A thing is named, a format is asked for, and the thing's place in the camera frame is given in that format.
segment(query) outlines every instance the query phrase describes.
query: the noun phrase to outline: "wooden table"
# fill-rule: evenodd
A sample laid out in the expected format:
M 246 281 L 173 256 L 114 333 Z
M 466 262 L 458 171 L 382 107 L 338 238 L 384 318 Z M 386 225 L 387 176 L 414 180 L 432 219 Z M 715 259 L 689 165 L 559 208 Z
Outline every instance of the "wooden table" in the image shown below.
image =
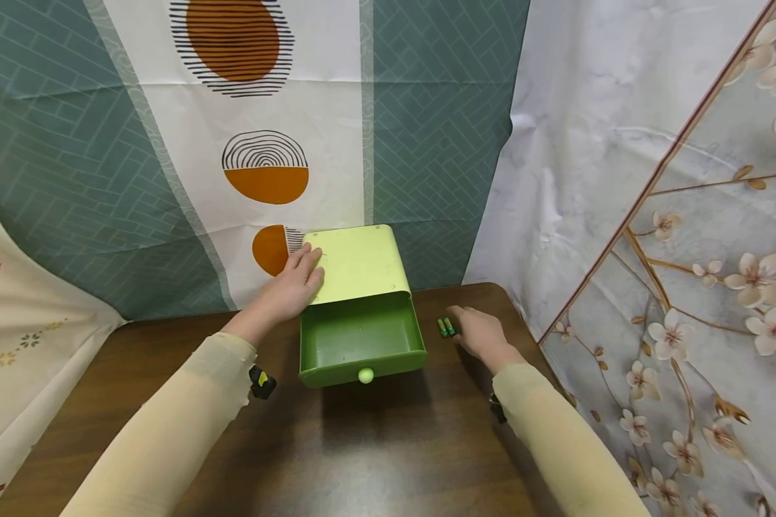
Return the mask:
M 496 315 L 509 341 L 555 381 L 495 284 L 414 293 L 424 370 L 308 390 L 299 325 L 259 346 L 279 380 L 221 436 L 176 516 L 560 516 L 528 452 L 498 425 L 490 380 L 438 334 L 450 304 Z M 101 348 L 0 501 L 0 517 L 59 515 L 121 427 L 230 315 L 138 322 Z

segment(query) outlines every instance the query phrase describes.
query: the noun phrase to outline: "light green lid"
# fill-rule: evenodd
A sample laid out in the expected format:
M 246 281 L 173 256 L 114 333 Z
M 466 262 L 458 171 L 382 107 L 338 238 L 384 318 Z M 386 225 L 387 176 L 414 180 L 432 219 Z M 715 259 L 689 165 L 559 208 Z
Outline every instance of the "light green lid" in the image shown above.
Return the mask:
M 312 232 L 305 242 L 322 248 L 317 266 L 325 268 L 325 283 L 312 305 L 411 290 L 387 224 Z

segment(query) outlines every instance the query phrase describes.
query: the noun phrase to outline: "floral backdrop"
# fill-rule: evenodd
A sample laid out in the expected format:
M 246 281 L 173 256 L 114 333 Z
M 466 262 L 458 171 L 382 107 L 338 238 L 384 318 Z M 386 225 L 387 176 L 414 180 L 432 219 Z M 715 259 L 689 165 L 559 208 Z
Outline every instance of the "floral backdrop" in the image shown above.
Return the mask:
M 663 516 L 776 516 L 776 10 L 541 347 Z

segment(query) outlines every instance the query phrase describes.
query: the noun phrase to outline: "herringbone pattern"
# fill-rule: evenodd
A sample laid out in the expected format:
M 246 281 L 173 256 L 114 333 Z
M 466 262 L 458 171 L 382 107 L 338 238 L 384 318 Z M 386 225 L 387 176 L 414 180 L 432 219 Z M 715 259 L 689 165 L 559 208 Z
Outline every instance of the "herringbone pattern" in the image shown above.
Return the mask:
M 81 0 L 0 0 L 0 219 L 128 319 L 228 309 Z
M 459 284 L 512 126 L 528 0 L 374 2 L 374 219 L 413 289 Z

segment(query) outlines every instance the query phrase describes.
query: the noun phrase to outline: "white backdrop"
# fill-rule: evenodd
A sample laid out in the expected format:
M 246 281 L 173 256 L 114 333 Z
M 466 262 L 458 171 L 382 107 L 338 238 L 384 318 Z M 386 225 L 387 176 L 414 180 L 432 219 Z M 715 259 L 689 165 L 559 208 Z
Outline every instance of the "white backdrop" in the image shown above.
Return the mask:
M 540 338 L 765 4 L 533 0 L 464 283 L 501 284 Z
M 109 305 L 31 261 L 0 224 L 0 496 L 123 323 Z

